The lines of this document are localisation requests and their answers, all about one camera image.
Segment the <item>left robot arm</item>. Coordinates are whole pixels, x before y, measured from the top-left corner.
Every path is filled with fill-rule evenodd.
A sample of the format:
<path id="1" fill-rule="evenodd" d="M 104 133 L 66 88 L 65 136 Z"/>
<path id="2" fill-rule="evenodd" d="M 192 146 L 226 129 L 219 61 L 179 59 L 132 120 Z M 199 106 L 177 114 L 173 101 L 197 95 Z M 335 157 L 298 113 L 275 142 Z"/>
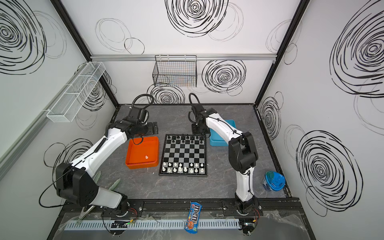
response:
<path id="1" fill-rule="evenodd" d="M 150 102 L 142 108 L 132 103 L 129 114 L 121 120 L 109 123 L 104 135 L 94 146 L 70 163 L 60 163 L 55 168 L 56 178 L 52 186 L 67 204 L 103 207 L 110 209 L 118 217 L 123 217 L 131 211 L 126 195 L 99 187 L 93 177 L 119 146 L 134 137 L 142 138 L 156 132 L 156 125 L 148 121 L 150 114 L 147 110 L 155 99 L 150 94 L 144 94 L 134 100 L 142 97 L 149 98 Z"/>

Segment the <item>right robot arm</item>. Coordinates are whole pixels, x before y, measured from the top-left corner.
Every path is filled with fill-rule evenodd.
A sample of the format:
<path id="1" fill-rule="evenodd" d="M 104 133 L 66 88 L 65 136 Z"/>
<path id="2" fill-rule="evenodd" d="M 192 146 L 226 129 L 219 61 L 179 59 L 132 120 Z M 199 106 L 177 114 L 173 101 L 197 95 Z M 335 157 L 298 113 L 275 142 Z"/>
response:
<path id="1" fill-rule="evenodd" d="M 196 94 L 189 94 L 189 102 L 195 117 L 194 120 L 188 117 L 193 134 L 207 138 L 214 131 L 228 144 L 229 163 L 237 179 L 235 206 L 240 215 L 247 215 L 259 206 L 253 189 L 253 173 L 259 157 L 252 134 L 233 128 L 216 110 L 206 109 Z"/>

